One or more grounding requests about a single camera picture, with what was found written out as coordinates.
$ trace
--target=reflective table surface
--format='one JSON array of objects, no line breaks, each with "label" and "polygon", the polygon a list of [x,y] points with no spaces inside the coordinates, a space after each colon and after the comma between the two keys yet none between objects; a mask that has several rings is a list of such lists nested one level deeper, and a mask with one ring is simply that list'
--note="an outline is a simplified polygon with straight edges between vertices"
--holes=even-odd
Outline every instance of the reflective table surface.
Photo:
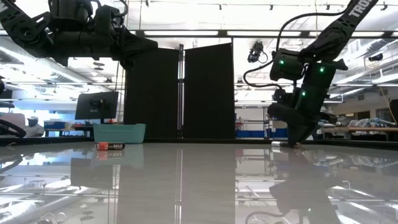
[{"label": "reflective table surface", "polygon": [[398,223],[397,176],[353,147],[0,147],[0,223]]}]

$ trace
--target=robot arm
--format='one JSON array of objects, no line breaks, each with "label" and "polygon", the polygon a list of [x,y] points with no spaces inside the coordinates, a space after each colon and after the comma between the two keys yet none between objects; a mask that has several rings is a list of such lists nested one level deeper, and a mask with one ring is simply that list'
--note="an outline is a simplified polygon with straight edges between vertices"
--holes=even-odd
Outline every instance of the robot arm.
[{"label": "robot arm", "polygon": [[279,49],[274,53],[274,64],[270,78],[277,81],[285,78],[296,82],[303,78],[301,88],[293,93],[279,89],[274,93],[277,103],[270,105],[268,113],[288,125],[288,144],[294,146],[311,134],[320,119],[336,122],[331,114],[320,109],[336,70],[347,70],[343,60],[334,62],[339,56],[355,28],[376,5],[378,0],[351,0],[342,16],[332,22],[318,39],[300,52]]},{"label": "robot arm", "polygon": [[[98,4],[95,17],[91,2]],[[10,38],[37,58],[68,66],[69,57],[111,57],[125,69],[157,42],[131,34],[119,9],[98,0],[49,0],[50,12],[30,18],[15,0],[0,0],[0,22]]]}]

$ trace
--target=blue basket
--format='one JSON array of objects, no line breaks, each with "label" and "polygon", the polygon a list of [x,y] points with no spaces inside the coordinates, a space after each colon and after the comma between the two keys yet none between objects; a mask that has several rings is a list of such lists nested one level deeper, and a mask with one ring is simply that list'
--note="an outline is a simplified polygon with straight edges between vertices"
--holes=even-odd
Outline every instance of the blue basket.
[{"label": "blue basket", "polygon": [[146,124],[94,124],[96,142],[140,144],[144,141]]}]

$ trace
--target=red battery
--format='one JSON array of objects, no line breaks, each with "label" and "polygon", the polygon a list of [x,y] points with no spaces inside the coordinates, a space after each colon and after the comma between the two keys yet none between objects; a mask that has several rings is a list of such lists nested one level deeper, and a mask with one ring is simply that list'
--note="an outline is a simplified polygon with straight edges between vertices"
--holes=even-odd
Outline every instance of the red battery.
[{"label": "red battery", "polygon": [[123,150],[126,147],[125,143],[110,143],[110,142],[98,142],[95,145],[97,150]]}]

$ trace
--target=ceiling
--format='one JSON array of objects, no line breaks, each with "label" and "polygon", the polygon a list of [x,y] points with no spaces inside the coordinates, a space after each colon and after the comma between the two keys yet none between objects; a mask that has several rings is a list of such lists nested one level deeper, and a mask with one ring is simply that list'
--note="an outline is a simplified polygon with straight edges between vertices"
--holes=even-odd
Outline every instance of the ceiling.
[{"label": "ceiling", "polygon": [[[123,11],[123,5],[120,1],[100,0],[102,4],[118,7]],[[281,25],[299,14],[308,12],[338,12],[344,9],[349,0],[301,0],[300,3],[294,0],[168,0],[168,1],[129,1],[129,14],[127,19],[127,27],[131,30],[161,30],[161,29],[280,29]],[[30,16],[36,16],[48,10],[47,0],[17,0],[16,4]],[[395,0],[380,1],[377,6],[369,13],[365,20],[360,24],[357,30],[397,30],[398,22],[396,21],[396,14],[398,13],[398,4]],[[329,23],[335,20],[335,17],[307,17],[299,19],[287,27],[290,30],[322,30]],[[159,47],[178,49],[180,44],[184,45],[185,49],[194,47],[204,47],[208,45],[224,44],[232,42],[230,38],[152,38],[158,41]],[[247,57],[249,49],[255,41],[262,41],[264,44],[264,51],[270,57],[271,52],[275,49],[275,39],[234,39],[234,76],[235,80],[241,79],[246,70],[260,66],[260,63],[248,63]],[[310,44],[312,39],[282,39],[281,47],[291,50],[300,50]],[[364,61],[364,56],[359,55],[358,52],[366,50],[371,41],[355,40],[353,43],[345,48],[341,57],[349,60],[350,70],[347,72],[339,72],[336,74],[333,83],[360,83],[366,84],[370,81],[364,78],[365,75],[358,75],[368,69],[380,71],[382,66],[387,63],[393,63],[394,49],[398,46],[389,43],[382,49],[375,52],[384,52],[388,54],[392,52],[389,57],[378,63],[367,64]],[[60,85],[60,83],[103,83],[107,78],[112,79],[113,82],[121,83],[124,81],[123,68],[118,65],[118,62],[110,58],[101,58],[99,61],[94,61],[92,58],[70,58],[69,66],[63,68],[57,65],[53,60],[40,59],[37,61],[32,58],[21,48],[9,41],[7,37],[1,37],[0,43],[0,58],[3,62],[0,63],[2,74],[8,74],[7,80],[14,82],[52,82],[52,85],[9,85],[8,89],[24,90],[31,94],[28,97],[39,96],[41,98],[60,98],[72,99],[80,93],[110,91],[114,90],[115,86],[88,86],[88,85]],[[94,65],[94,63],[101,63],[102,66]],[[259,72],[249,74],[248,80],[254,83],[270,82],[269,69],[265,68]],[[394,69],[387,69],[385,75],[395,74]],[[374,72],[371,79],[376,80],[380,78],[380,74]],[[395,78],[384,78],[379,80],[381,83],[394,83]],[[279,83],[289,83],[287,80],[281,80]],[[236,88],[238,91],[236,98],[244,100],[257,100],[269,98],[272,95],[272,89],[269,91],[257,91],[248,89],[247,87]],[[353,90],[352,86],[335,87],[331,89],[333,95],[341,95],[347,91]]]}]

